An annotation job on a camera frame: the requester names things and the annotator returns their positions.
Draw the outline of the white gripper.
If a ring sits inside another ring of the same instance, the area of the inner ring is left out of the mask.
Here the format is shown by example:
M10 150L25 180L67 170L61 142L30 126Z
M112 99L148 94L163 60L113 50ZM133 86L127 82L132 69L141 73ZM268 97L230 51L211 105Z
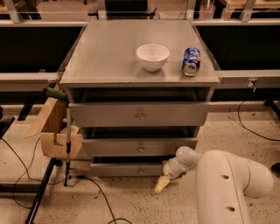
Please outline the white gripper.
M160 176L155 186L155 193L160 193L166 186L169 185L170 179L175 179L186 173L186 167L178 161L176 157L167 160L162 160L163 174Z

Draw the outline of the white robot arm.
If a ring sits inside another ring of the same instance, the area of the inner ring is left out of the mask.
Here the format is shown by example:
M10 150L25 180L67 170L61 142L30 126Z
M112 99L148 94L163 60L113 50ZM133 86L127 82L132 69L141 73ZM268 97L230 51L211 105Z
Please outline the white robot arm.
M200 154L181 146L164 162L155 192L191 170L196 171L199 224L251 224L245 199L265 197L274 187L273 175L263 164L224 150Z

